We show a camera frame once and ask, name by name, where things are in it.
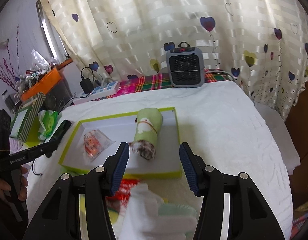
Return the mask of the rolled green patterned towel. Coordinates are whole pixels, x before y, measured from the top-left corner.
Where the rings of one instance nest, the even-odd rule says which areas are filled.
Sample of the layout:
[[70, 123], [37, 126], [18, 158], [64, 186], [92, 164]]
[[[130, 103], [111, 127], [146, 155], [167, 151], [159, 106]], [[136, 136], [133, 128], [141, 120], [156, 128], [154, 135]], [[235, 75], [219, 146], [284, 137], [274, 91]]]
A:
[[136, 133], [129, 143], [133, 153], [145, 160], [153, 160], [156, 155], [158, 134], [163, 117], [157, 108], [143, 108], [136, 116]]

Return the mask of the black power adapter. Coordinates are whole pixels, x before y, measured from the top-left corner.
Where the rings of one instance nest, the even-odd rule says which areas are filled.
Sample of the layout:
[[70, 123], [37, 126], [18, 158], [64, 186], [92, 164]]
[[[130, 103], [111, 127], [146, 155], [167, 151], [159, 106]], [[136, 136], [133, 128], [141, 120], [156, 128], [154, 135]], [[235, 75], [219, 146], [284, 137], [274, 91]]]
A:
[[[85, 78], [82, 74], [83, 70], [85, 69], [88, 69], [91, 71], [91, 74], [92, 74], [92, 81], [89, 79], [89, 78]], [[84, 93], [85, 94], [89, 94], [91, 93], [93, 90], [94, 90], [94, 73], [93, 73], [93, 70], [90, 68], [90, 67], [84, 67], [82, 68], [81, 70], [81, 79], [82, 81], [80, 82], [80, 86], [81, 88], [83, 89]]]

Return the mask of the pink flower branches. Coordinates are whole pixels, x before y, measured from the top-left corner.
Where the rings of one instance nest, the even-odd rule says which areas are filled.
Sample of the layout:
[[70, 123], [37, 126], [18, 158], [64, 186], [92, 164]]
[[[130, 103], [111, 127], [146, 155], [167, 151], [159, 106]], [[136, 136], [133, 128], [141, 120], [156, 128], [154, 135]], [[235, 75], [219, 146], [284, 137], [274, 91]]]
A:
[[11, 61], [11, 50], [9, 48], [9, 39], [0, 42], [0, 50], [5, 50], [7, 57], [3, 57], [3, 61], [0, 61], [0, 80], [8, 85], [13, 91], [17, 91], [16, 85], [19, 81], [20, 69], [19, 69], [19, 56], [18, 56], [18, 43], [19, 43], [19, 25], [16, 29], [16, 53], [17, 53], [17, 68], [14, 70]]

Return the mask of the clear orange snack packet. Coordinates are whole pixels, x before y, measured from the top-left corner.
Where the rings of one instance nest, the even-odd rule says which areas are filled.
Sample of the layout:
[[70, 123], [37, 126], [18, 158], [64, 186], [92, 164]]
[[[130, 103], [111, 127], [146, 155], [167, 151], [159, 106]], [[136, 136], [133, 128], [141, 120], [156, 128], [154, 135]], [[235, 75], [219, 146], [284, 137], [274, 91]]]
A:
[[111, 140], [99, 129], [93, 129], [83, 136], [83, 146], [90, 161], [94, 161], [94, 159], [114, 143], [115, 141]]

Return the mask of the black smartphone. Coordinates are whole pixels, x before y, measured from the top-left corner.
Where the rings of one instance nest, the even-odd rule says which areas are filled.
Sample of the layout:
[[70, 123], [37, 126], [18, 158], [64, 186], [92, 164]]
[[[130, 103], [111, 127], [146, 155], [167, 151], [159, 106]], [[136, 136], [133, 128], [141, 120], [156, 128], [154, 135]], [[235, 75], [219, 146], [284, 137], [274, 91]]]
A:
[[47, 150], [47, 153], [45, 154], [47, 158], [50, 158], [53, 152], [57, 150], [62, 138], [64, 137], [66, 132], [69, 130], [71, 125], [72, 125], [71, 121], [63, 120], [63, 122], [60, 124], [60, 126], [51, 136], [50, 140], [48, 141], [48, 150]]

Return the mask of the green striped gift box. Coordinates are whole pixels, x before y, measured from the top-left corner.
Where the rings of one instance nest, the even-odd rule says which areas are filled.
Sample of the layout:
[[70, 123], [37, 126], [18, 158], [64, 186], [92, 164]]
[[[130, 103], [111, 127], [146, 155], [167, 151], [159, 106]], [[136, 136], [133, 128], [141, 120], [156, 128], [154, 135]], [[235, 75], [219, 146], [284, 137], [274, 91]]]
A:
[[42, 92], [30, 97], [21, 104], [20, 109], [11, 122], [10, 137], [21, 142], [26, 142], [34, 120], [38, 116], [46, 95]]

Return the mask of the plaid colourful cloth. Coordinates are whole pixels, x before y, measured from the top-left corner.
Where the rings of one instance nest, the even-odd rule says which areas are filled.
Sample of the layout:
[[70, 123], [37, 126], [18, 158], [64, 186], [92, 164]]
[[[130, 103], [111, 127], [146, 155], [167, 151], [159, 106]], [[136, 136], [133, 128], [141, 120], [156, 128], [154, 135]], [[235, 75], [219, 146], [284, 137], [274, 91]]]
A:
[[[235, 81], [235, 79], [233, 78], [231, 73], [221, 71], [220, 69], [205, 69], [204, 83], [220, 81]], [[125, 94], [133, 94], [149, 90], [159, 90], [167, 88], [172, 88], [172, 84], [167, 73], [151, 76], [141, 76], [136, 79], [120, 82], [120, 89], [118, 90], [118, 92], [113, 95], [102, 97], [100, 98], [100, 100], [115, 98], [117, 96]]]

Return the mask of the grey portable heater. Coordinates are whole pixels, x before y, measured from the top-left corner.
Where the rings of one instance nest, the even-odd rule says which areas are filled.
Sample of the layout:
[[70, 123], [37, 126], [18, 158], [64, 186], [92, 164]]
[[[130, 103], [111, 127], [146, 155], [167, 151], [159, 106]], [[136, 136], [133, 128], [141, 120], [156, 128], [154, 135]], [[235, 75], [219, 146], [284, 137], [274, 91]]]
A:
[[196, 88], [204, 84], [203, 53], [197, 47], [181, 42], [166, 53], [167, 73], [173, 87]]

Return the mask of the cream heart pattern curtain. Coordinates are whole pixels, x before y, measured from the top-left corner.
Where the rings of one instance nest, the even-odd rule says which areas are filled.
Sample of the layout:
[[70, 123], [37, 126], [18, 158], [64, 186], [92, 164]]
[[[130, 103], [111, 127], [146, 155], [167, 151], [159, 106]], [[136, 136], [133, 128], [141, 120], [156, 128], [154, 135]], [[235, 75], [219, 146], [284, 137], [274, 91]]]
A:
[[298, 0], [40, 0], [79, 68], [100, 81], [152, 75], [179, 45], [230, 72], [286, 119], [308, 81], [308, 15]]

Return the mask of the white blue power strip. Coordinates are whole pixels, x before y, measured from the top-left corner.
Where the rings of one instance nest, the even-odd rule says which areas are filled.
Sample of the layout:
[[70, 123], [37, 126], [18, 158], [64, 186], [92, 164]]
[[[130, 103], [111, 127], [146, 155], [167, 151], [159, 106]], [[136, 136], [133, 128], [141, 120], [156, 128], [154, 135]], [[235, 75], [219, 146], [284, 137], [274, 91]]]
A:
[[84, 93], [81, 93], [73, 100], [73, 103], [74, 105], [78, 105], [89, 101], [100, 100], [102, 98], [106, 98], [108, 96], [117, 94], [119, 90], [120, 90], [120, 82], [119, 81], [111, 82], [104, 88], [101, 87], [94, 88], [93, 91], [89, 94], [89, 96], [87, 96]]

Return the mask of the brown wooden cabinet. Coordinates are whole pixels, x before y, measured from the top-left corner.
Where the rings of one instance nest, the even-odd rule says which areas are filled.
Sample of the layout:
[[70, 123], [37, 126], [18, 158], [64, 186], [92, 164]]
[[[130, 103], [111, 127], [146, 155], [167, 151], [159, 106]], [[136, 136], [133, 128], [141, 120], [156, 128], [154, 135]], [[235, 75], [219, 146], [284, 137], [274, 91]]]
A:
[[297, 208], [308, 201], [308, 82], [285, 124], [301, 162], [289, 176], [293, 204]]

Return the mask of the yellow green flat box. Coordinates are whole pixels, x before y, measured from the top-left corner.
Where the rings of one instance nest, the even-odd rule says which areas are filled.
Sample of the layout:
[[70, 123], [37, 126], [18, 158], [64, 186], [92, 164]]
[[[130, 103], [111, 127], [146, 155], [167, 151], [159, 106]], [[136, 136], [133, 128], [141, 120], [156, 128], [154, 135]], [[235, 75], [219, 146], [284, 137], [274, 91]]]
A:
[[39, 145], [45, 139], [41, 134], [46, 131], [46, 128], [41, 124], [39, 118], [35, 118], [31, 126], [29, 125], [29, 122], [26, 122], [23, 131], [28, 132], [25, 145], [29, 148]]

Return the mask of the orange storage box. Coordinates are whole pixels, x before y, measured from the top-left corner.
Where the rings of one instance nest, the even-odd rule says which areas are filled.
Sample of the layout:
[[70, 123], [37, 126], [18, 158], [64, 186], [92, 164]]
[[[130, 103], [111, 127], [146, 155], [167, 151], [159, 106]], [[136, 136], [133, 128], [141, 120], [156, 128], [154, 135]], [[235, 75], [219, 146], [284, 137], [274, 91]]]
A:
[[61, 75], [57, 68], [51, 70], [42, 79], [40, 79], [33, 87], [29, 88], [21, 94], [21, 100], [26, 101], [30, 97], [35, 96], [37, 93], [41, 92], [47, 95], [52, 88], [57, 85], [62, 80]]

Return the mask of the white cloth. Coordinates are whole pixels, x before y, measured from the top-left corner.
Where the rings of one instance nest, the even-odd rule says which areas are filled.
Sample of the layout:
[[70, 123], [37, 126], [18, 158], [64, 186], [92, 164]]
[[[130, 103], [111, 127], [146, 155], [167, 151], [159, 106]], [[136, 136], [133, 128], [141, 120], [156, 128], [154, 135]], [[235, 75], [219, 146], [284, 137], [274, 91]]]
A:
[[187, 239], [196, 226], [194, 208], [165, 203], [141, 183], [130, 191], [119, 239]]

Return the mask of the red tassel knot ornament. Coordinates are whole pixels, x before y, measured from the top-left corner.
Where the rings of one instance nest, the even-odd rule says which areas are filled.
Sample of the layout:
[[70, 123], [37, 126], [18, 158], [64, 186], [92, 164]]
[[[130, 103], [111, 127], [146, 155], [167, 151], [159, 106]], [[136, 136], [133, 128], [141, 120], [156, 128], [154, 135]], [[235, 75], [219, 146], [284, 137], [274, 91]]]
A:
[[112, 197], [106, 197], [107, 207], [117, 212], [125, 209], [131, 195], [131, 189], [140, 183], [138, 179], [123, 179], [119, 190]]

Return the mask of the green white tissue pack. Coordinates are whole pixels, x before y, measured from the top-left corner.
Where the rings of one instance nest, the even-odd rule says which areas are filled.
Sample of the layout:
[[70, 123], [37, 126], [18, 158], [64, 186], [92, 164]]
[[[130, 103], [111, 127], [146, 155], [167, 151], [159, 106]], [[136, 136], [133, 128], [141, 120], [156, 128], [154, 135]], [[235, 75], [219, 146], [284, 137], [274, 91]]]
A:
[[51, 110], [42, 110], [38, 113], [38, 121], [40, 123], [38, 139], [46, 140], [52, 135], [57, 124], [58, 114], [57, 111]]

